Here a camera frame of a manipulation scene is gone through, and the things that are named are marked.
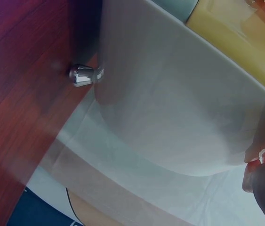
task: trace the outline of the yellow lid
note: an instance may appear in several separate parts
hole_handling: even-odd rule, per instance
[[[246,0],[200,0],[187,26],[265,87],[264,1],[257,7]]]

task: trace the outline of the yellow object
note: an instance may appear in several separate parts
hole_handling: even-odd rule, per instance
[[[187,26],[265,87],[265,15],[245,0],[200,0]]]

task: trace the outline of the blue fabric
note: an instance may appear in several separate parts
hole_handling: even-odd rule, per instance
[[[83,226],[57,211],[30,189],[19,199],[8,226]]]

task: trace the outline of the gray object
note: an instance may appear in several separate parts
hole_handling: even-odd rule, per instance
[[[153,2],[185,23],[193,12],[198,0],[153,0]]]

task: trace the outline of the reddish-brown wood panel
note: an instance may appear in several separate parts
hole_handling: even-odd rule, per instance
[[[94,7],[100,1],[88,2],[0,0],[0,225],[6,224],[24,185],[90,88],[75,88],[66,77],[70,63],[77,61],[79,35],[87,37],[75,30],[78,11],[73,9],[92,7],[99,21]],[[97,24],[88,28],[90,19],[80,17],[94,31]]]

